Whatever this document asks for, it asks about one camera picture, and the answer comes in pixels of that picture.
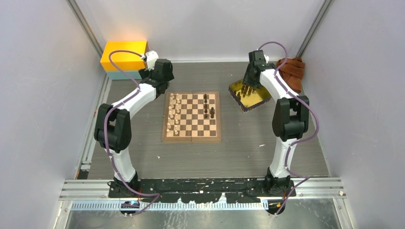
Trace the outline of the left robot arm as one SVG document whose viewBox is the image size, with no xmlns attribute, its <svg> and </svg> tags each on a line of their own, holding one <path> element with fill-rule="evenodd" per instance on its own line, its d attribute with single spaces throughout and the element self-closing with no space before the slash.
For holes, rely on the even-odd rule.
<svg viewBox="0 0 405 229">
<path fill-rule="evenodd" d="M 136 88 L 113 104 L 98 108 L 94 139 L 105 149 L 113 170 L 114 182 L 128 197 L 139 191 L 138 175 L 129 156 L 132 139 L 131 119 L 148 103 L 165 93 L 173 80 L 173 66 L 167 59 L 157 59 L 153 69 L 142 70 L 143 79 Z"/>
</svg>

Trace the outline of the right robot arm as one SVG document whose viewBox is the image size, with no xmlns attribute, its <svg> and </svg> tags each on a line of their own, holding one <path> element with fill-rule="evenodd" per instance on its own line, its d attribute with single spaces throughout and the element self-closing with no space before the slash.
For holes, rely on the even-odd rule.
<svg viewBox="0 0 405 229">
<path fill-rule="evenodd" d="M 273 161 L 265 176 L 265 189 L 271 196 L 277 196 L 290 187 L 292 156 L 297 141 L 309 127 L 309 99 L 299 96 L 282 79 L 275 65 L 270 64 L 262 50 L 249 54 L 243 83 L 255 89 L 265 88 L 274 99 L 276 106 L 272 130 L 276 136 Z"/>
</svg>

